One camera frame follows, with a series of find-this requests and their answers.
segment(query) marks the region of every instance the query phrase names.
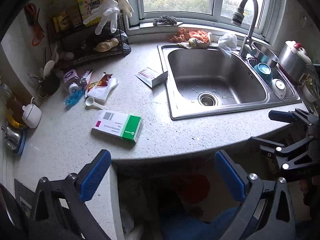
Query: gray faucet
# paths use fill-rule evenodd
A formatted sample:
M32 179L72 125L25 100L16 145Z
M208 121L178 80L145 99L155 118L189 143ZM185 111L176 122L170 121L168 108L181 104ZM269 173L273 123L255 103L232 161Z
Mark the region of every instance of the gray faucet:
M243 12L244 12L244 6L246 5L248 0L242 0L242 2L240 3L239 7L237 8L237 11L235 11L233 13L233 17L232 17L232 24L240 27L241 24L242 24L242 20L244 18L244 15L243 15ZM247 54L248 52L251 52L252 51L252 34L253 34L253 30L254 30L254 27L256 25L256 22L257 22L257 18L258 18L258 2L257 0L252 0L253 1L253 5L254 5L254 15L253 15L253 20L252 20L252 23L250 25L250 29L249 29L249 32L248 32L248 35L244 37L244 40L243 40L243 44L241 46L241 49L240 49L240 52L239 52L239 55L242 57L242 58L246 58L247 57Z

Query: white speckled countertop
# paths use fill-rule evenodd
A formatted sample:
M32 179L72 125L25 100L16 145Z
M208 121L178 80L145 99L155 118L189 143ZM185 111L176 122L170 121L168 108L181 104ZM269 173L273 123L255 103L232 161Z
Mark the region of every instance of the white speckled countertop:
M23 154L15 160L14 177L35 191L40 177L56 180L65 178L71 172L79 172L101 149L109 150L114 160L183 155L223 148L286 125L268 118L271 108L172 121L165 85L151 90L135 76L147 66L161 70L158 44L132 44L131 54L125 58L106 58L82 67L92 68L92 77L95 79L103 72L112 73L119 79L119 85L109 96L106 106L112 111L136 114L143 118L144 125L136 145L91 132L90 126L98 110L87 109L82 98L66 111L63 102L67 92L60 86L41 105L40 124L27 133ZM306 109L303 103L272 109L289 111L295 108ZM113 217L108 214L111 207L104 196L105 191L110 191L108 178L103 179L95 194L95 201L88 202L88 206L111 237L115 236L115 230L110 226Z

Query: green and white box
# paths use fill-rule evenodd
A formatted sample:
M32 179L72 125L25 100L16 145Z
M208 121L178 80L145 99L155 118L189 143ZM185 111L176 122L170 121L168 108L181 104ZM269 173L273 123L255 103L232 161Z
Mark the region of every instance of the green and white box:
M109 110L100 110L92 129L102 131L129 141L138 141L143 120L139 116L122 114Z

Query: measuring scoop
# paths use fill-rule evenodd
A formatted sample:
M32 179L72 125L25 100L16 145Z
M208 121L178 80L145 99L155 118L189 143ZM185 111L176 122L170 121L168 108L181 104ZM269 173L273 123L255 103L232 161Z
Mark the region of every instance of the measuring scoop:
M86 105L86 106L95 106L96 108L99 108L99 109L101 109L101 110L106 110L106 109L107 109L105 106L96 103L96 102L94 101L94 98L93 98L93 97L88 97L88 98L86 99L86 101L85 101L85 105Z

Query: stainless steel pot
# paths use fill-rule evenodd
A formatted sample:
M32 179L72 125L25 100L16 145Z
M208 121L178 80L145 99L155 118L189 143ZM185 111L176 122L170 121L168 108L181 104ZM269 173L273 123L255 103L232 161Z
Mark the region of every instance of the stainless steel pot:
M289 75L295 85L298 85L300 77L306 71L306 62L298 54L293 53L286 43L279 55L279 60L282 70Z
M261 45L258 42L252 43L253 50L250 52L252 56L261 62L267 64L269 67L273 68L279 63L279 59L270 49Z
M9 149L16 150L21 144L23 131L21 129L14 128L10 124L7 124L6 128L2 126L1 130L4 131L4 139L6 140Z

